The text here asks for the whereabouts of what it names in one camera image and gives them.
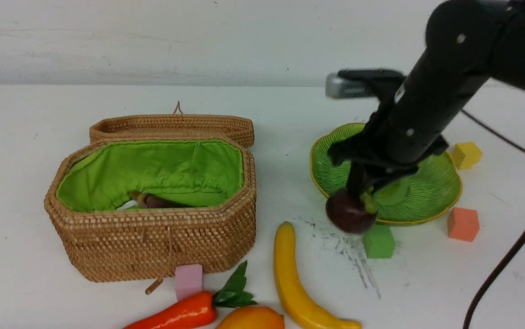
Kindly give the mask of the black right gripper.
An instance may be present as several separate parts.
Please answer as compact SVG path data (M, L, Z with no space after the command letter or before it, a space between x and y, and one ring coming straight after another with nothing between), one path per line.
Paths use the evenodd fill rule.
M448 148L442 134L478 90L476 71L413 69L373 112L364 129L329 147L336 166L350 161L346 191L360 198L370 182L389 182Z

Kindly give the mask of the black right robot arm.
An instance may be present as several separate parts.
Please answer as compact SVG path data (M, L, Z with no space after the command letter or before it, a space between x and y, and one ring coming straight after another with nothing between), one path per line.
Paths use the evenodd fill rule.
M489 79L525 91L525 0L446 0L427 22L425 43L408 75L342 69L327 77L330 98L379 100L360 133L328 150L335 166L352 163L346 182L352 198L443 154L442 132Z

